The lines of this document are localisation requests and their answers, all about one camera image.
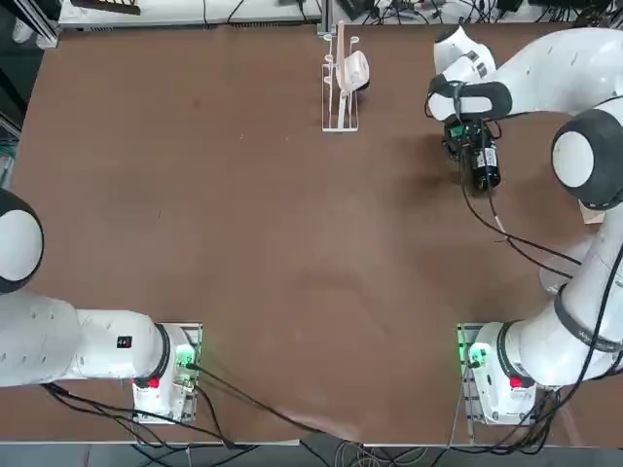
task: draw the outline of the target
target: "wire bundle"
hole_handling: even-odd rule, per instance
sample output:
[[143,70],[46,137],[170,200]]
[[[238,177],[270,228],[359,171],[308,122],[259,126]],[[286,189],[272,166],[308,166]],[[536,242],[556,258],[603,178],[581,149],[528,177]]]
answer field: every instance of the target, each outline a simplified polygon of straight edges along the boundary
[[392,457],[382,448],[366,448],[358,443],[342,441],[335,450],[333,467],[408,467],[422,460],[426,451],[427,448],[417,447]]

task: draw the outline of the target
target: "floor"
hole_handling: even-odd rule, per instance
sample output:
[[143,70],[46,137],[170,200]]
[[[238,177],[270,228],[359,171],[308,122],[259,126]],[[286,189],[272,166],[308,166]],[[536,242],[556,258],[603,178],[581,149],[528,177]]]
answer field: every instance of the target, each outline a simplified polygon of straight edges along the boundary
[[[339,440],[330,436],[314,435],[306,443],[333,466],[335,448]],[[403,449],[389,449],[398,454]],[[149,452],[160,455],[154,449]],[[430,448],[419,464],[428,466],[439,452]],[[164,459],[171,467],[213,466],[215,463],[232,455],[224,448],[194,449],[191,452],[191,464],[185,451],[178,452]],[[145,458],[128,445],[21,445],[0,446],[0,464],[3,467],[139,467]],[[623,451],[616,449],[545,449],[537,456],[513,454],[505,457],[490,454],[470,455],[448,452],[437,467],[614,467],[623,462]],[[303,447],[263,446],[251,453],[228,463],[231,467],[323,467],[324,464],[313,457]]]

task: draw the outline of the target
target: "black cable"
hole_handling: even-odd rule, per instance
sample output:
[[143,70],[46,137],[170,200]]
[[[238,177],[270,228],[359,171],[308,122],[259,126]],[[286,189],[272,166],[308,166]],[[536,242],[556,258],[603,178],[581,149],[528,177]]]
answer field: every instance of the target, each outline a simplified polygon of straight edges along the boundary
[[241,391],[240,389],[238,389],[237,387],[233,386],[232,384],[229,384],[227,381],[225,381],[224,379],[218,377],[217,375],[215,375],[212,372],[209,372],[208,370],[200,367],[199,365],[195,365],[194,363],[189,363],[186,365],[186,368],[190,369],[190,370],[195,370],[198,371],[200,373],[203,373],[204,375],[207,375],[209,377],[211,377],[212,379],[217,380],[218,382],[220,382],[221,384],[223,384],[225,387],[231,389],[232,391],[236,392],[239,396],[242,396],[242,398],[246,399],[248,402],[250,402],[251,404],[254,404],[258,407],[261,407],[262,409],[264,409],[267,412],[272,413],[273,415],[277,416],[278,418],[281,418],[283,421],[287,421],[288,423],[301,428],[303,430],[312,432],[312,433],[322,433],[322,431],[313,428],[309,425],[306,425],[305,423],[301,423],[300,421],[296,421],[293,420],[292,418],[290,418],[287,415],[284,415],[283,413],[280,413],[278,411],[276,411],[275,409],[273,409],[272,407],[258,401],[257,399],[252,398],[251,396],[249,396],[248,394],[246,394],[245,392]]
[[568,256],[568,255],[566,255],[566,254],[564,254],[564,253],[560,253],[560,252],[558,252],[558,251],[556,251],[556,250],[553,250],[552,248],[548,248],[548,247],[546,247],[546,246],[539,245],[538,243],[534,243],[533,241],[527,240],[527,239],[525,239],[525,238],[522,238],[522,237],[520,237],[520,236],[514,235],[514,234],[512,234],[512,233],[507,233],[507,232],[505,232],[505,231],[503,231],[503,230],[501,230],[501,229],[499,229],[499,228],[497,228],[497,227],[493,226],[492,224],[490,224],[489,222],[487,222],[487,221],[486,221],[486,220],[485,220],[485,219],[484,219],[484,218],[483,218],[483,217],[482,217],[482,216],[481,216],[481,215],[480,215],[480,214],[476,211],[476,209],[472,206],[471,202],[469,201],[469,196],[467,195],[467,191],[466,191],[466,189],[465,189],[464,185],[462,186],[462,191],[463,191],[463,197],[465,198],[465,202],[466,202],[467,207],[469,208],[470,212],[471,212],[471,213],[474,215],[474,217],[475,217],[476,219],[478,219],[478,220],[481,222],[481,224],[483,224],[485,227],[489,228],[490,230],[492,230],[492,231],[494,231],[494,232],[497,232],[498,234],[503,235],[503,236],[504,236],[504,237],[506,237],[506,238],[511,238],[511,239],[513,239],[513,240],[515,240],[515,241],[519,241],[519,242],[521,242],[521,243],[524,243],[524,244],[526,244],[526,245],[528,245],[528,246],[531,246],[531,247],[533,247],[533,248],[536,248],[536,249],[538,249],[538,250],[545,251],[545,252],[550,253],[550,254],[552,254],[552,255],[554,255],[554,256],[558,256],[559,258],[563,258],[563,259],[565,259],[565,260],[567,260],[567,261],[569,261],[569,262],[571,262],[571,263],[574,263],[574,264],[576,264],[576,265],[581,265],[581,263],[580,263],[579,261],[577,261],[575,258],[572,258],[571,256]]
[[418,10],[413,10],[413,13],[414,13],[417,17],[422,18],[426,24],[430,24],[430,21],[428,20],[428,18],[427,18],[427,17],[425,17],[425,16],[424,16],[422,13],[420,13]]
[[301,11],[301,16],[303,17],[303,22],[308,24],[308,17],[305,16],[305,11],[303,10],[303,0],[297,0],[297,5],[299,6],[299,10]]
[[568,280],[572,280],[573,276],[570,274],[567,274],[566,272],[562,272],[561,270],[558,269],[554,269],[550,266],[544,265],[543,263],[539,262],[538,260],[536,260],[535,258],[533,258],[532,256],[530,256],[528,253],[526,253],[524,250],[522,250],[519,246],[517,246],[512,239],[507,238],[506,239],[506,243],[508,244],[508,246],[510,246],[513,250],[515,250],[517,253],[519,253],[521,256],[523,256],[525,259],[527,259],[528,261],[530,261],[531,263],[533,263],[536,266],[539,266],[542,269],[545,270],[549,270],[550,272],[553,272],[557,275],[559,275],[560,277],[564,277],[565,279]]
[[478,12],[478,16],[479,16],[479,20],[481,20],[482,22],[485,22],[485,15],[484,12],[482,12],[477,6],[476,6],[476,1],[474,0],[472,3],[467,2],[466,0],[459,0],[460,3],[464,3],[465,5],[472,7],[474,10],[476,10]]
[[147,452],[145,452],[143,449],[139,448],[138,446],[135,446],[135,445],[129,445],[129,446],[132,449],[134,449],[136,452],[139,452],[140,454],[142,454],[143,457],[146,457],[149,460],[149,463],[144,464],[144,465],[158,464],[158,465],[162,465],[163,467],[172,467],[172,465],[167,464],[163,460],[160,460],[159,457],[154,457],[153,455],[148,454]]
[[377,0],[377,3],[375,3],[374,6],[368,12],[368,16],[361,23],[362,25],[365,24],[366,22],[368,22],[368,19],[370,19],[370,16],[373,14],[373,12],[377,11],[377,8],[379,7],[380,3],[381,3],[381,0]]
[[441,10],[439,10],[439,7],[437,7],[437,3],[435,2],[435,0],[430,0],[430,3],[432,3],[433,8],[435,9],[435,15],[439,18],[439,22],[443,24],[444,19],[442,18]]
[[[143,445],[149,446],[150,448],[160,448],[160,447],[165,447],[165,448],[169,448],[172,449],[171,446],[169,446],[162,438],[160,438],[151,428],[137,422],[136,420],[132,420],[131,418],[128,417],[124,417],[122,415],[112,415],[111,413],[106,413],[105,411],[102,411],[101,409],[97,409],[98,412],[96,411],[92,411],[90,409],[85,409],[84,407],[78,407],[78,406],[74,406],[73,404],[69,404],[67,401],[63,400],[60,396],[58,396],[55,392],[54,389],[52,389],[49,386],[55,386],[55,384],[43,384],[42,385],[44,387],[44,389],[46,389],[46,391],[48,391],[48,393],[54,398],[56,399],[57,402],[61,403],[63,406],[71,409],[74,412],[78,412],[78,413],[89,413],[95,416],[101,416],[103,418],[108,418],[108,419],[112,419],[114,421],[116,421],[117,423],[121,424],[121,426],[128,431],[136,440],[138,440],[140,443],[142,443]],[[148,442],[147,440],[145,440],[142,436],[140,436],[138,433],[136,433],[134,430],[132,430],[131,428],[129,428],[128,426],[124,425],[123,423],[121,423],[121,421],[119,420],[123,420],[127,423],[131,423],[137,426],[140,426],[141,428],[143,428],[144,430],[146,430],[150,435],[152,435],[154,437],[154,439],[160,443],[159,445],[153,445],[152,443]]]
[[545,9],[545,11],[543,12],[543,14],[540,17],[538,17],[534,22],[540,22],[543,18],[545,18],[545,15],[547,15],[549,13],[550,8],[551,7],[547,7]]
[[[502,132],[502,128],[499,126],[499,124],[497,124],[497,127],[499,128],[499,133],[501,135]],[[486,146],[486,139],[485,139],[485,128],[489,129],[489,127],[485,124],[484,121],[480,121],[480,137],[481,137],[481,147],[483,148],[483,152],[485,151],[485,146]],[[458,155],[458,163],[461,163],[461,153],[463,152],[462,147],[460,148],[460,153]],[[489,207],[491,209],[491,213],[493,214],[495,219],[498,219],[497,217],[497,210],[495,209],[495,205],[494,205],[494,197],[491,193],[491,180],[489,177],[489,165],[487,164],[487,161],[484,161],[485,163],[485,176],[487,177],[487,198],[489,199]],[[469,202],[469,200],[467,200],[466,196],[466,190],[464,189],[464,177],[461,177],[460,180],[461,183],[461,187],[463,188],[462,192],[463,192],[463,196],[465,197],[465,202]],[[530,256],[528,253],[526,253],[524,250],[522,250],[519,246],[517,246],[515,244],[515,242],[513,242],[513,240],[511,238],[506,238],[506,243],[508,244],[508,246],[510,246],[513,250],[515,250],[517,253],[519,253],[521,256],[523,256],[525,259],[527,259],[528,261],[530,261],[531,263],[539,266],[540,268],[549,270],[550,272],[554,272],[557,275],[560,275],[562,277],[565,277],[569,280],[573,279],[573,276],[570,274],[567,274],[566,272],[562,272],[561,270],[557,270],[554,268],[551,268],[549,266],[544,265],[543,263],[539,262],[538,260],[536,260],[535,258],[533,258],[532,256]]]
[[398,24],[402,25],[402,20],[400,19],[400,10],[396,6],[394,6],[394,8],[396,10],[396,15],[398,16]]
[[216,432],[218,433],[218,436],[220,436],[221,440],[223,440],[223,444],[228,449],[234,448],[235,447],[235,443],[233,441],[231,441],[230,439],[228,439],[223,434],[223,430],[221,429],[221,424],[218,422],[218,418],[216,416],[216,410],[214,409],[214,405],[212,404],[212,401],[210,400],[209,396],[207,395],[207,392],[205,392],[205,390],[202,387],[198,386],[198,385],[195,386],[195,389],[197,389],[197,392],[200,393],[200,395],[203,397],[203,399],[207,403],[207,406],[208,406],[208,408],[210,410],[210,414],[212,415],[212,421],[214,421],[214,427],[216,428]]
[[207,25],[207,0],[202,0],[203,1],[203,28],[207,29],[208,25]]
[[238,4],[236,5],[236,7],[234,8],[234,10],[230,13],[230,15],[227,17],[227,24],[229,24],[232,21],[232,17],[236,14],[236,12],[238,11],[238,8],[240,8],[242,6],[242,4],[244,3],[244,0],[240,0],[238,2]]
[[225,465],[228,462],[233,461],[234,459],[238,459],[242,455],[245,455],[245,454],[247,454],[247,453],[249,453],[249,452],[251,452],[253,450],[256,450],[257,448],[259,448],[259,446],[252,446],[251,448],[245,449],[242,452],[238,452],[238,453],[236,453],[234,455],[230,455],[228,458],[220,460],[220,461],[216,462],[215,464],[212,464],[210,467],[219,467],[220,465]]
[[437,457],[435,457],[434,460],[430,463],[429,467],[435,467],[435,465],[437,465],[437,463],[441,460],[441,458],[444,455],[446,455],[446,452],[448,451],[449,451],[448,448],[443,448],[443,450],[437,454]]
[[162,416],[162,415],[159,415],[157,413],[150,413],[150,412],[146,412],[146,411],[141,411],[141,410],[138,410],[138,409],[126,409],[126,408],[111,406],[109,404],[102,404],[101,402],[97,402],[97,401],[94,401],[92,399],[76,396],[75,394],[72,394],[71,392],[69,392],[67,389],[65,389],[65,388],[63,388],[61,386],[58,386],[56,384],[55,384],[55,387],[57,388],[57,391],[55,392],[56,395],[58,395],[61,398],[71,399],[71,400],[74,400],[74,401],[77,401],[77,402],[81,402],[83,404],[87,404],[87,405],[91,405],[91,406],[93,404],[95,404],[95,405],[99,406],[101,409],[104,409],[104,410],[107,410],[107,411],[131,413],[131,414],[140,414],[140,415],[150,416],[150,417],[153,417],[153,418],[157,418],[158,420],[168,421],[168,422],[173,423],[175,425],[183,426],[184,428],[188,428],[189,430],[197,431],[199,433],[203,433],[203,434],[209,435],[209,436],[211,436],[213,438],[216,438],[216,439],[218,439],[220,441],[223,441],[223,440],[220,439],[218,434],[216,434],[216,433],[214,433],[214,432],[212,432],[210,430],[206,430],[204,428],[199,428],[198,426],[189,425],[188,423],[184,423],[183,421],[178,421],[178,420],[175,420],[173,418],[169,418],[167,416]]
[[[222,448],[221,445],[188,445],[184,448],[171,448],[170,452],[167,452],[165,454],[161,454],[158,456],[155,456],[153,460],[148,460],[147,462],[141,464],[139,467],[148,467],[149,465],[153,464],[153,463],[158,463],[159,460],[164,459],[165,457],[169,457],[170,455],[174,455],[178,452],[181,451],[185,451],[187,449],[190,450],[195,450],[195,449],[206,449],[206,448],[213,448],[213,449],[218,449],[218,448]],[[243,449],[243,447],[240,446],[236,446],[237,449]],[[247,447],[245,449],[243,449],[241,452],[239,452],[237,455],[233,455],[230,456],[229,458],[225,459],[224,462],[229,462],[230,460],[234,460],[237,457],[240,457],[241,455],[246,454],[247,452],[257,449],[259,448],[259,446],[253,446],[253,447]]]
[[301,443],[301,446],[302,446],[303,448],[307,449],[307,450],[311,453],[311,455],[313,455],[313,456],[314,456],[314,457],[316,457],[317,459],[320,459],[320,461],[321,461],[321,462],[322,462],[322,463],[323,463],[326,467],[332,467],[332,466],[331,466],[331,464],[329,464],[326,460],[324,460],[320,454],[318,454],[315,450],[313,450],[312,448],[310,448],[310,447],[308,446],[308,444],[307,444],[307,443],[305,443],[303,440],[301,440],[301,441],[300,441],[300,443]]

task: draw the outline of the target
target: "metal frame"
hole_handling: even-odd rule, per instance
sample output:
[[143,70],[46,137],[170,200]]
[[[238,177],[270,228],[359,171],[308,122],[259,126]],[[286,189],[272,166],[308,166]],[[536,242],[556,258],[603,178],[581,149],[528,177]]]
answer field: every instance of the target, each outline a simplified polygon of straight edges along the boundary
[[325,34],[335,35],[336,29],[333,24],[333,0],[320,0],[320,7],[321,18],[316,34],[318,37],[324,37]]
[[35,0],[14,0],[22,13],[30,20],[35,31],[52,44],[58,42],[55,23],[46,17]]

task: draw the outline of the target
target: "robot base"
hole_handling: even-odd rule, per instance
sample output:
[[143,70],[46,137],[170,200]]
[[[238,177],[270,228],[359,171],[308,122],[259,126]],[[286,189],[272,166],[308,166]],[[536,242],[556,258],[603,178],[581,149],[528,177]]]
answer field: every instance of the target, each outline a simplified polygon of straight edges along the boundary
[[[166,370],[160,379],[150,380],[147,387],[132,383],[134,408],[155,413],[176,421],[195,419],[197,396],[195,386],[198,372],[183,365],[199,364],[202,348],[202,325],[163,323],[170,340],[170,353]],[[152,416],[137,414],[134,419],[140,423],[170,424]]]
[[[471,401],[479,401],[481,416],[474,419],[491,425],[518,425],[534,406],[536,385],[531,387],[513,387],[511,381],[502,370],[497,357],[497,334],[501,323],[488,323],[480,328],[473,342],[465,342],[465,351],[468,352],[464,360],[474,378],[477,397],[465,393]],[[530,424],[531,417],[524,421]]]

